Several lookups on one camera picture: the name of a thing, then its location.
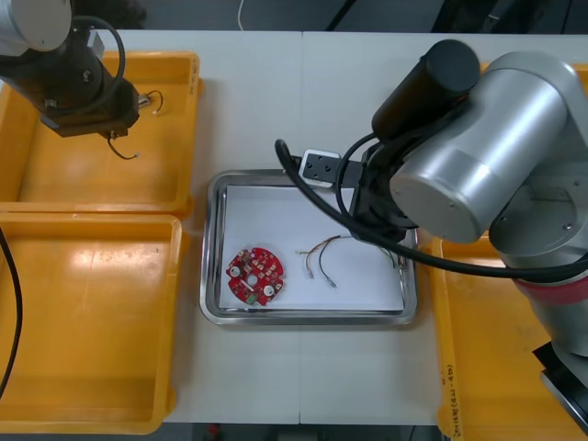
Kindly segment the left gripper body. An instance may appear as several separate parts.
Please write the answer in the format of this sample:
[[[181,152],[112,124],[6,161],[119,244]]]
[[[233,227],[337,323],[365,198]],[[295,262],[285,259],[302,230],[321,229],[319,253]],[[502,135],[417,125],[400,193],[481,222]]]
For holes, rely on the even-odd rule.
[[[62,137],[126,136],[139,119],[138,92],[117,80],[85,44],[63,44],[40,55],[41,121]]]

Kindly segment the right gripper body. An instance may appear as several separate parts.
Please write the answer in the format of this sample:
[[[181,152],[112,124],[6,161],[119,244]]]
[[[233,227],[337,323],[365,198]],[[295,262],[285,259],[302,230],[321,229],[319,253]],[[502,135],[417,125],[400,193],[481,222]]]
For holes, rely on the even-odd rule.
[[[390,192],[390,179],[399,168],[395,160],[395,149],[389,145],[374,145],[363,154],[350,215],[358,224],[398,243],[416,224],[401,211]]]

